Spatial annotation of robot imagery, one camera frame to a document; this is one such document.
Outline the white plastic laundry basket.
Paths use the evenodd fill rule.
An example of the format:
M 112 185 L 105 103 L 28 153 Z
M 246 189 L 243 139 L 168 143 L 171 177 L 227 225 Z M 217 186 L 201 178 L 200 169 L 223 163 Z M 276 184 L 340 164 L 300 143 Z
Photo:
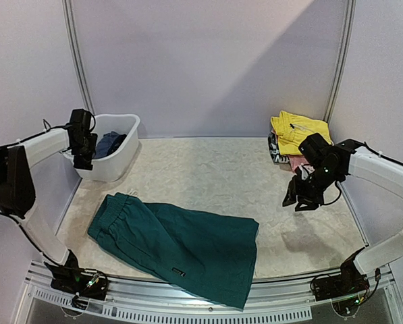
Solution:
M 114 182 L 129 168 L 138 149 L 140 118 L 135 114 L 100 114 L 93 122 L 98 135 L 91 171 L 77 169 L 86 180 Z

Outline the right aluminium frame post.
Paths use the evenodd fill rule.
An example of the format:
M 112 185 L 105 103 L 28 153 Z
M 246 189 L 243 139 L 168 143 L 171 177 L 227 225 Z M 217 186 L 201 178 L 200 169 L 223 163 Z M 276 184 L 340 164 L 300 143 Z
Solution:
M 348 54 L 348 49 L 350 46 L 350 39 L 352 35 L 352 26 L 354 21 L 354 13 L 356 8 L 355 0 L 346 1 L 345 11 L 344 11 L 344 21 L 342 24 L 342 32 L 340 36 L 340 43 L 338 47 L 338 56 L 335 63 L 335 71 L 333 75 L 333 81 L 329 92 L 329 97 L 327 100 L 327 106 L 323 116 L 323 120 L 329 123 L 332 119 L 332 115 L 335 108 L 335 102 L 340 91 L 340 85 L 342 82 L 342 77 L 344 75 L 344 70 L 346 66 L 346 58 Z

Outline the black white patterned garment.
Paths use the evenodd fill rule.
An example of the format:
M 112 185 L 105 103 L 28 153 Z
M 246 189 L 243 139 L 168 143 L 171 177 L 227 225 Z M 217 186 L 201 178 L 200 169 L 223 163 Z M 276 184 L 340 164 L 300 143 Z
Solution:
M 285 155 L 281 155 L 279 152 L 279 145 L 277 143 L 276 134 L 274 132 L 270 132 L 267 140 L 269 146 L 269 154 L 272 158 L 272 161 L 276 164 L 289 164 L 290 159 Z

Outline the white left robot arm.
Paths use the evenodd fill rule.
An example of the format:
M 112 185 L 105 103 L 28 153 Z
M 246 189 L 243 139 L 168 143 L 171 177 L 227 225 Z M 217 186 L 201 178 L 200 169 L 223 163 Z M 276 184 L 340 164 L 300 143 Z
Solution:
M 55 267 L 65 267 L 73 253 L 38 211 L 31 169 L 56 153 L 71 151 L 74 167 L 90 171 L 97 138 L 89 128 L 66 125 L 0 146 L 0 215 L 15 222 L 31 245 Z

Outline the navy blue garment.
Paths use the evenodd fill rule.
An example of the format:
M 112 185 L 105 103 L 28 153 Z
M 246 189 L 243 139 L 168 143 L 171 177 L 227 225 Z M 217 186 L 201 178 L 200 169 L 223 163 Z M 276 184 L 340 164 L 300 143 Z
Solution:
M 94 159 L 102 159 L 113 154 L 125 139 L 125 134 L 114 131 L 106 133 L 96 145 Z

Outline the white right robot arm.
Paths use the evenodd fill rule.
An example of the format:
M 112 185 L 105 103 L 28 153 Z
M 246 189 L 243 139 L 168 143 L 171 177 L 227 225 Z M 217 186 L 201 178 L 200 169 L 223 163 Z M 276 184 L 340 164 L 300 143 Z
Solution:
M 403 162 L 385 156 L 367 143 L 347 139 L 329 144 L 319 133 L 308 136 L 298 147 L 313 172 L 301 168 L 290 180 L 283 206 L 313 211 L 325 206 L 324 192 L 348 176 L 372 183 L 403 201 Z M 355 252 L 341 265 L 334 280 L 339 294 L 349 294 L 360 277 L 403 257 L 403 229 L 397 234 Z

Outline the aluminium front rail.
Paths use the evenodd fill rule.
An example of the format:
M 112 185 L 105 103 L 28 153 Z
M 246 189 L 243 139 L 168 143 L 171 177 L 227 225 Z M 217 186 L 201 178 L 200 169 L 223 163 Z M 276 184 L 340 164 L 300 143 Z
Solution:
M 389 267 L 344 277 L 340 269 L 253 279 L 197 292 L 175 268 L 170 281 L 96 269 L 58 273 L 33 262 L 16 323 L 403 323 Z

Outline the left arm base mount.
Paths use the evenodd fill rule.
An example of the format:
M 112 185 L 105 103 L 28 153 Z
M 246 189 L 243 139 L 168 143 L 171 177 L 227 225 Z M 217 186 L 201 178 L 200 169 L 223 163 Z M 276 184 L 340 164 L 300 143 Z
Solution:
M 96 269 L 83 269 L 52 265 L 45 263 L 52 273 L 51 287 L 55 290 L 72 294 L 70 301 L 72 308 L 82 311 L 88 307 L 89 300 L 105 301 L 109 279 L 105 273 Z

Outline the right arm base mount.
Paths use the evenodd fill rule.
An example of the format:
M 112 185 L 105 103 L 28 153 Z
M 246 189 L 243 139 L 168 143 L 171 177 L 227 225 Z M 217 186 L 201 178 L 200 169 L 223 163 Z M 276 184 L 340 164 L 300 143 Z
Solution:
M 377 291 L 381 269 L 375 270 L 375 287 L 370 288 L 366 275 L 346 279 L 344 275 L 318 275 L 310 282 L 310 289 L 316 301 L 331 300 L 334 312 L 341 317 L 352 317 L 360 306 L 371 299 Z

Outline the yellow folded shorts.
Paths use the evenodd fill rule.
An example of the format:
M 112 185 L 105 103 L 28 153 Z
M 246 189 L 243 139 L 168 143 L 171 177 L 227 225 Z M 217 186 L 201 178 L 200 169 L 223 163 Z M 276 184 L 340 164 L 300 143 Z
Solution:
M 278 139 L 281 155 L 301 155 L 298 147 L 315 133 L 319 133 L 331 144 L 329 126 L 326 122 L 281 111 L 278 117 L 271 117 L 271 126 Z

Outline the left aluminium frame post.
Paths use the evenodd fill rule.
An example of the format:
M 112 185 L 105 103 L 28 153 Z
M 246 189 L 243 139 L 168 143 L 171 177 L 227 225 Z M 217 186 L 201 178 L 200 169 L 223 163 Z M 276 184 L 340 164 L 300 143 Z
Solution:
M 63 16 L 65 19 L 65 26 L 68 34 L 70 52 L 72 55 L 74 70 L 76 73 L 76 79 L 78 81 L 82 101 L 84 103 L 84 107 L 94 115 L 95 108 L 92 103 L 92 98 L 88 88 L 88 82 L 86 79 L 84 64 L 82 61 L 82 54 L 78 42 L 76 20 L 74 17 L 74 4 L 73 1 L 63 0 L 62 5 L 63 5 Z

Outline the aluminium frame post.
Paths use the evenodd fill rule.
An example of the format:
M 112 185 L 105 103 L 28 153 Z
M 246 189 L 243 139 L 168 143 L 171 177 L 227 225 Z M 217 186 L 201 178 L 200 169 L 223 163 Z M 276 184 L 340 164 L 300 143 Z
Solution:
M 76 73 L 76 79 L 78 81 L 82 101 L 84 103 L 84 107 L 94 115 L 95 108 L 92 103 L 92 98 L 88 88 L 88 82 L 86 79 L 84 64 L 82 61 L 82 54 L 78 42 L 76 20 L 74 17 L 74 4 L 73 1 L 63 0 L 62 5 L 63 5 L 63 16 L 65 19 L 65 26 L 68 34 L 70 52 L 72 55 L 74 70 Z
M 350 39 L 352 35 L 352 26 L 354 21 L 354 13 L 356 8 L 355 0 L 346 1 L 345 11 L 344 11 L 344 21 L 342 24 L 342 32 L 340 36 L 340 43 L 338 47 L 338 56 L 335 63 L 335 71 L 333 75 L 333 81 L 329 92 L 329 97 L 327 100 L 327 106 L 323 116 L 323 120 L 329 123 L 332 119 L 332 115 L 335 108 L 335 102 L 340 91 L 340 85 L 342 82 L 342 77 L 344 75 L 344 70 L 346 66 L 346 58 L 348 54 L 348 49 L 350 46 Z

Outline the pink folded garment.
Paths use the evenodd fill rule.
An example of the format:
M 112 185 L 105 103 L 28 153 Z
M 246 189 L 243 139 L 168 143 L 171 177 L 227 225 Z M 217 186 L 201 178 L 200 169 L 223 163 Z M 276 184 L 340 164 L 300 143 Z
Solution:
M 293 172 L 296 172 L 299 166 L 304 166 L 310 173 L 312 173 L 314 170 L 314 168 L 302 155 L 288 155 L 288 159 L 290 160 L 290 166 Z

